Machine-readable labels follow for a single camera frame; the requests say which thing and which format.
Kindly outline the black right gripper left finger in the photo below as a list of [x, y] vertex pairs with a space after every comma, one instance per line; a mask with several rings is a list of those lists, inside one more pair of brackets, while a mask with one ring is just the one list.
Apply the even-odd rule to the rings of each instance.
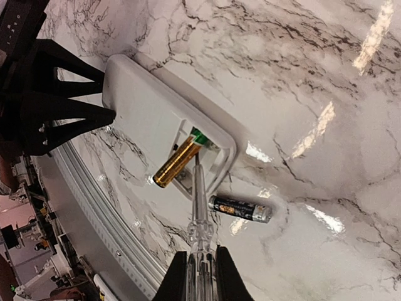
[[178, 251], [152, 301], [183, 301], [187, 288], [187, 252]]

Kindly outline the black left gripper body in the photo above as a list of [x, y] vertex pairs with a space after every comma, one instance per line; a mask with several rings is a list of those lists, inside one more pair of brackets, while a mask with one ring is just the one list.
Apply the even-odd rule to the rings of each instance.
[[1, 3], [1, 143], [14, 151], [48, 151], [48, 139], [28, 135], [21, 123], [19, 96], [31, 68], [33, 52], [48, 1]]

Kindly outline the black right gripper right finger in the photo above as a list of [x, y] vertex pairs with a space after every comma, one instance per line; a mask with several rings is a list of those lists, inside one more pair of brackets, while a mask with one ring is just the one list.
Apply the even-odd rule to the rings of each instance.
[[216, 250], [216, 277], [218, 299], [223, 301], [253, 301], [225, 246]]

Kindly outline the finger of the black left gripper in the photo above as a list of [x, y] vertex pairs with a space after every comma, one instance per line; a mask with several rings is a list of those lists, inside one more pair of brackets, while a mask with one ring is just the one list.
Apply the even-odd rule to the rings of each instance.
[[45, 93], [25, 93], [21, 99], [19, 139], [23, 152], [42, 156], [69, 140], [113, 123], [109, 108]]
[[[86, 78], [86, 82], [64, 81], [58, 70]], [[73, 53], [49, 39], [36, 39], [24, 57], [18, 83], [28, 91], [47, 94], [97, 94], [103, 90], [104, 72], [87, 64]]]

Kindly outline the black silver AAA battery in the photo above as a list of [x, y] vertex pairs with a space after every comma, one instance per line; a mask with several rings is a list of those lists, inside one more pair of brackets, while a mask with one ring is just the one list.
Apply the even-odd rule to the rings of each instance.
[[212, 196], [208, 206], [213, 211], [259, 223], [268, 223], [273, 216], [273, 208], [270, 206], [220, 196]]

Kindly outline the white remote control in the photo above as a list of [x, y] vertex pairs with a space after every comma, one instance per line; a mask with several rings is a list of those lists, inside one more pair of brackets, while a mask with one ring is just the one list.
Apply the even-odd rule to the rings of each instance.
[[140, 183], [147, 183], [181, 145], [192, 129], [209, 143], [200, 151], [206, 193], [215, 193], [234, 162], [234, 139], [205, 113], [125, 55], [109, 57], [102, 93], [103, 105], [116, 111], [113, 133], [129, 146], [123, 168]]

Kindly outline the gold green AAA battery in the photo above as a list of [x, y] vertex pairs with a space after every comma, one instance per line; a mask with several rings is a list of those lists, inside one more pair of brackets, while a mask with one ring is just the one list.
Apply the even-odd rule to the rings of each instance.
[[199, 129], [193, 128], [190, 136], [155, 173], [154, 183], [161, 188], [166, 188], [208, 141], [209, 139]]

